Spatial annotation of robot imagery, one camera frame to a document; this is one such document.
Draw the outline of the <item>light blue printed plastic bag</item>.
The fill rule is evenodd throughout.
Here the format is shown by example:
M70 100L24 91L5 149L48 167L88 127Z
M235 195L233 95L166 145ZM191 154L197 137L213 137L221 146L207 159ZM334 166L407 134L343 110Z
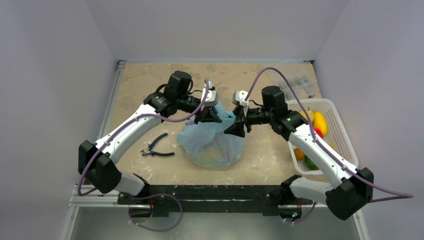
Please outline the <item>light blue printed plastic bag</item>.
M183 148L187 158L195 165L202 168L223 168L235 164L241 157L246 142L245 138L224 134L235 122L235 115L225 109L219 101L215 106L222 123L199 122L194 123L194 118L189 118L177 135L176 141ZM204 164L200 162L199 152L203 148L221 148L227 157L227 162Z

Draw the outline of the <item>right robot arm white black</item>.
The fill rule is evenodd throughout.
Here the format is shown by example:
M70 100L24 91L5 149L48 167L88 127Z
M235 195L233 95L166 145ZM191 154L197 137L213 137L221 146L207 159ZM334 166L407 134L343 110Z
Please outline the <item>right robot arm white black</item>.
M267 86L261 94L263 105L253 109L249 108L248 92L233 94L235 123L224 133L244 138L253 125L268 124L303 151L329 180L326 183L295 174L281 183L276 197L280 204L307 199L325 204L338 219L347 220L372 201L374 174L368 168L357 168L332 149L315 133L312 124L288 108L279 87Z

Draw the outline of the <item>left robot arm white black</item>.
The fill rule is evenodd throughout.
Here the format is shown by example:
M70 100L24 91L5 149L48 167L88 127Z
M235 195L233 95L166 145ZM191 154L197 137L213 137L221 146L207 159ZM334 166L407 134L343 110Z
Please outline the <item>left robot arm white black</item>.
M175 71L167 83L149 94L138 109L112 132L95 142L84 141L78 148L78 172L81 175L77 194L94 191L107 194L112 190L129 194L138 205L146 203L147 182L135 173L121 172L117 163L143 135L163 122L179 123L192 117L196 122L220 122L215 106L218 94L214 85L204 81L201 98L190 94L190 74Z

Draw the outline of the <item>small orange fake fruit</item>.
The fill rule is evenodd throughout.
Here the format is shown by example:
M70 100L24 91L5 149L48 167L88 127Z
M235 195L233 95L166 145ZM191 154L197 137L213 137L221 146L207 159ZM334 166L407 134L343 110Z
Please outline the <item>small orange fake fruit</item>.
M293 150L293 152L294 152L295 159L297 161L303 161L304 160L304 158L305 158L306 155L305 155L305 153L301 149L295 148Z

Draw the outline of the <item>yellow fake pear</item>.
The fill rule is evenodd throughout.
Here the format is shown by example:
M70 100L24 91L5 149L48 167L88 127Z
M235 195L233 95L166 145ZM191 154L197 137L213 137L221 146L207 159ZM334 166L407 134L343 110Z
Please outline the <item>yellow fake pear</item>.
M315 119L315 112L312 111L309 107L306 108L306 111L300 109L299 113L306 119L306 120L310 120L311 122L314 121Z

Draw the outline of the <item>green fake fruit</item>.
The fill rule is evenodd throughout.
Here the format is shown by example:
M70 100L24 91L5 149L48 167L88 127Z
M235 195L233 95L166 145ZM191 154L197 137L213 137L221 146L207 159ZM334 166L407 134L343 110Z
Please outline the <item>green fake fruit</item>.
M308 156L304 157L304 164L307 166L309 170L312 170L312 171L319 170L318 166L315 163L313 163L313 161Z

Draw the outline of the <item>white plastic basket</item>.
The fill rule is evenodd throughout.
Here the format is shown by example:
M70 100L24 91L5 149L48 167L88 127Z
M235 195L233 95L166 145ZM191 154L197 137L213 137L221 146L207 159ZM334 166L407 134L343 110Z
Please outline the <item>white plastic basket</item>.
M334 103L326 98L308 98L301 99L300 101L306 110L312 110L314 113L320 112L325 118L327 124L327 135L324 136L324 141L333 146L334 150L345 160L358 167L359 161L357 155ZM287 101L287 106L289 110L303 112L296 100ZM301 175L323 175L320 170L309 169L307 165L305 165L303 159L297 161L294 152L294 149L297 147L290 142L287 144L294 168Z

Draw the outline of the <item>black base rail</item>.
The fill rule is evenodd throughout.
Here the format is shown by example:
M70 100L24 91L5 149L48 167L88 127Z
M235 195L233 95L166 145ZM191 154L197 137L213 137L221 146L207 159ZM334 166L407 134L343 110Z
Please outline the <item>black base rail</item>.
M130 197L121 193L119 205L146 208L153 217L170 213L236 213L279 216L289 221L305 213L311 200L297 199L282 185L150 185Z

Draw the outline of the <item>aluminium frame rail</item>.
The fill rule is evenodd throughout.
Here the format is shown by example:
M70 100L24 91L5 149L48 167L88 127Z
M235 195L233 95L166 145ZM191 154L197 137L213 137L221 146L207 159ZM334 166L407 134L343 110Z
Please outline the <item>aluminium frame rail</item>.
M101 193L99 190L95 190L87 195L80 196L78 195L78 186L75 185L68 206L80 208L116 207L119 195L120 193L116 190L109 193Z

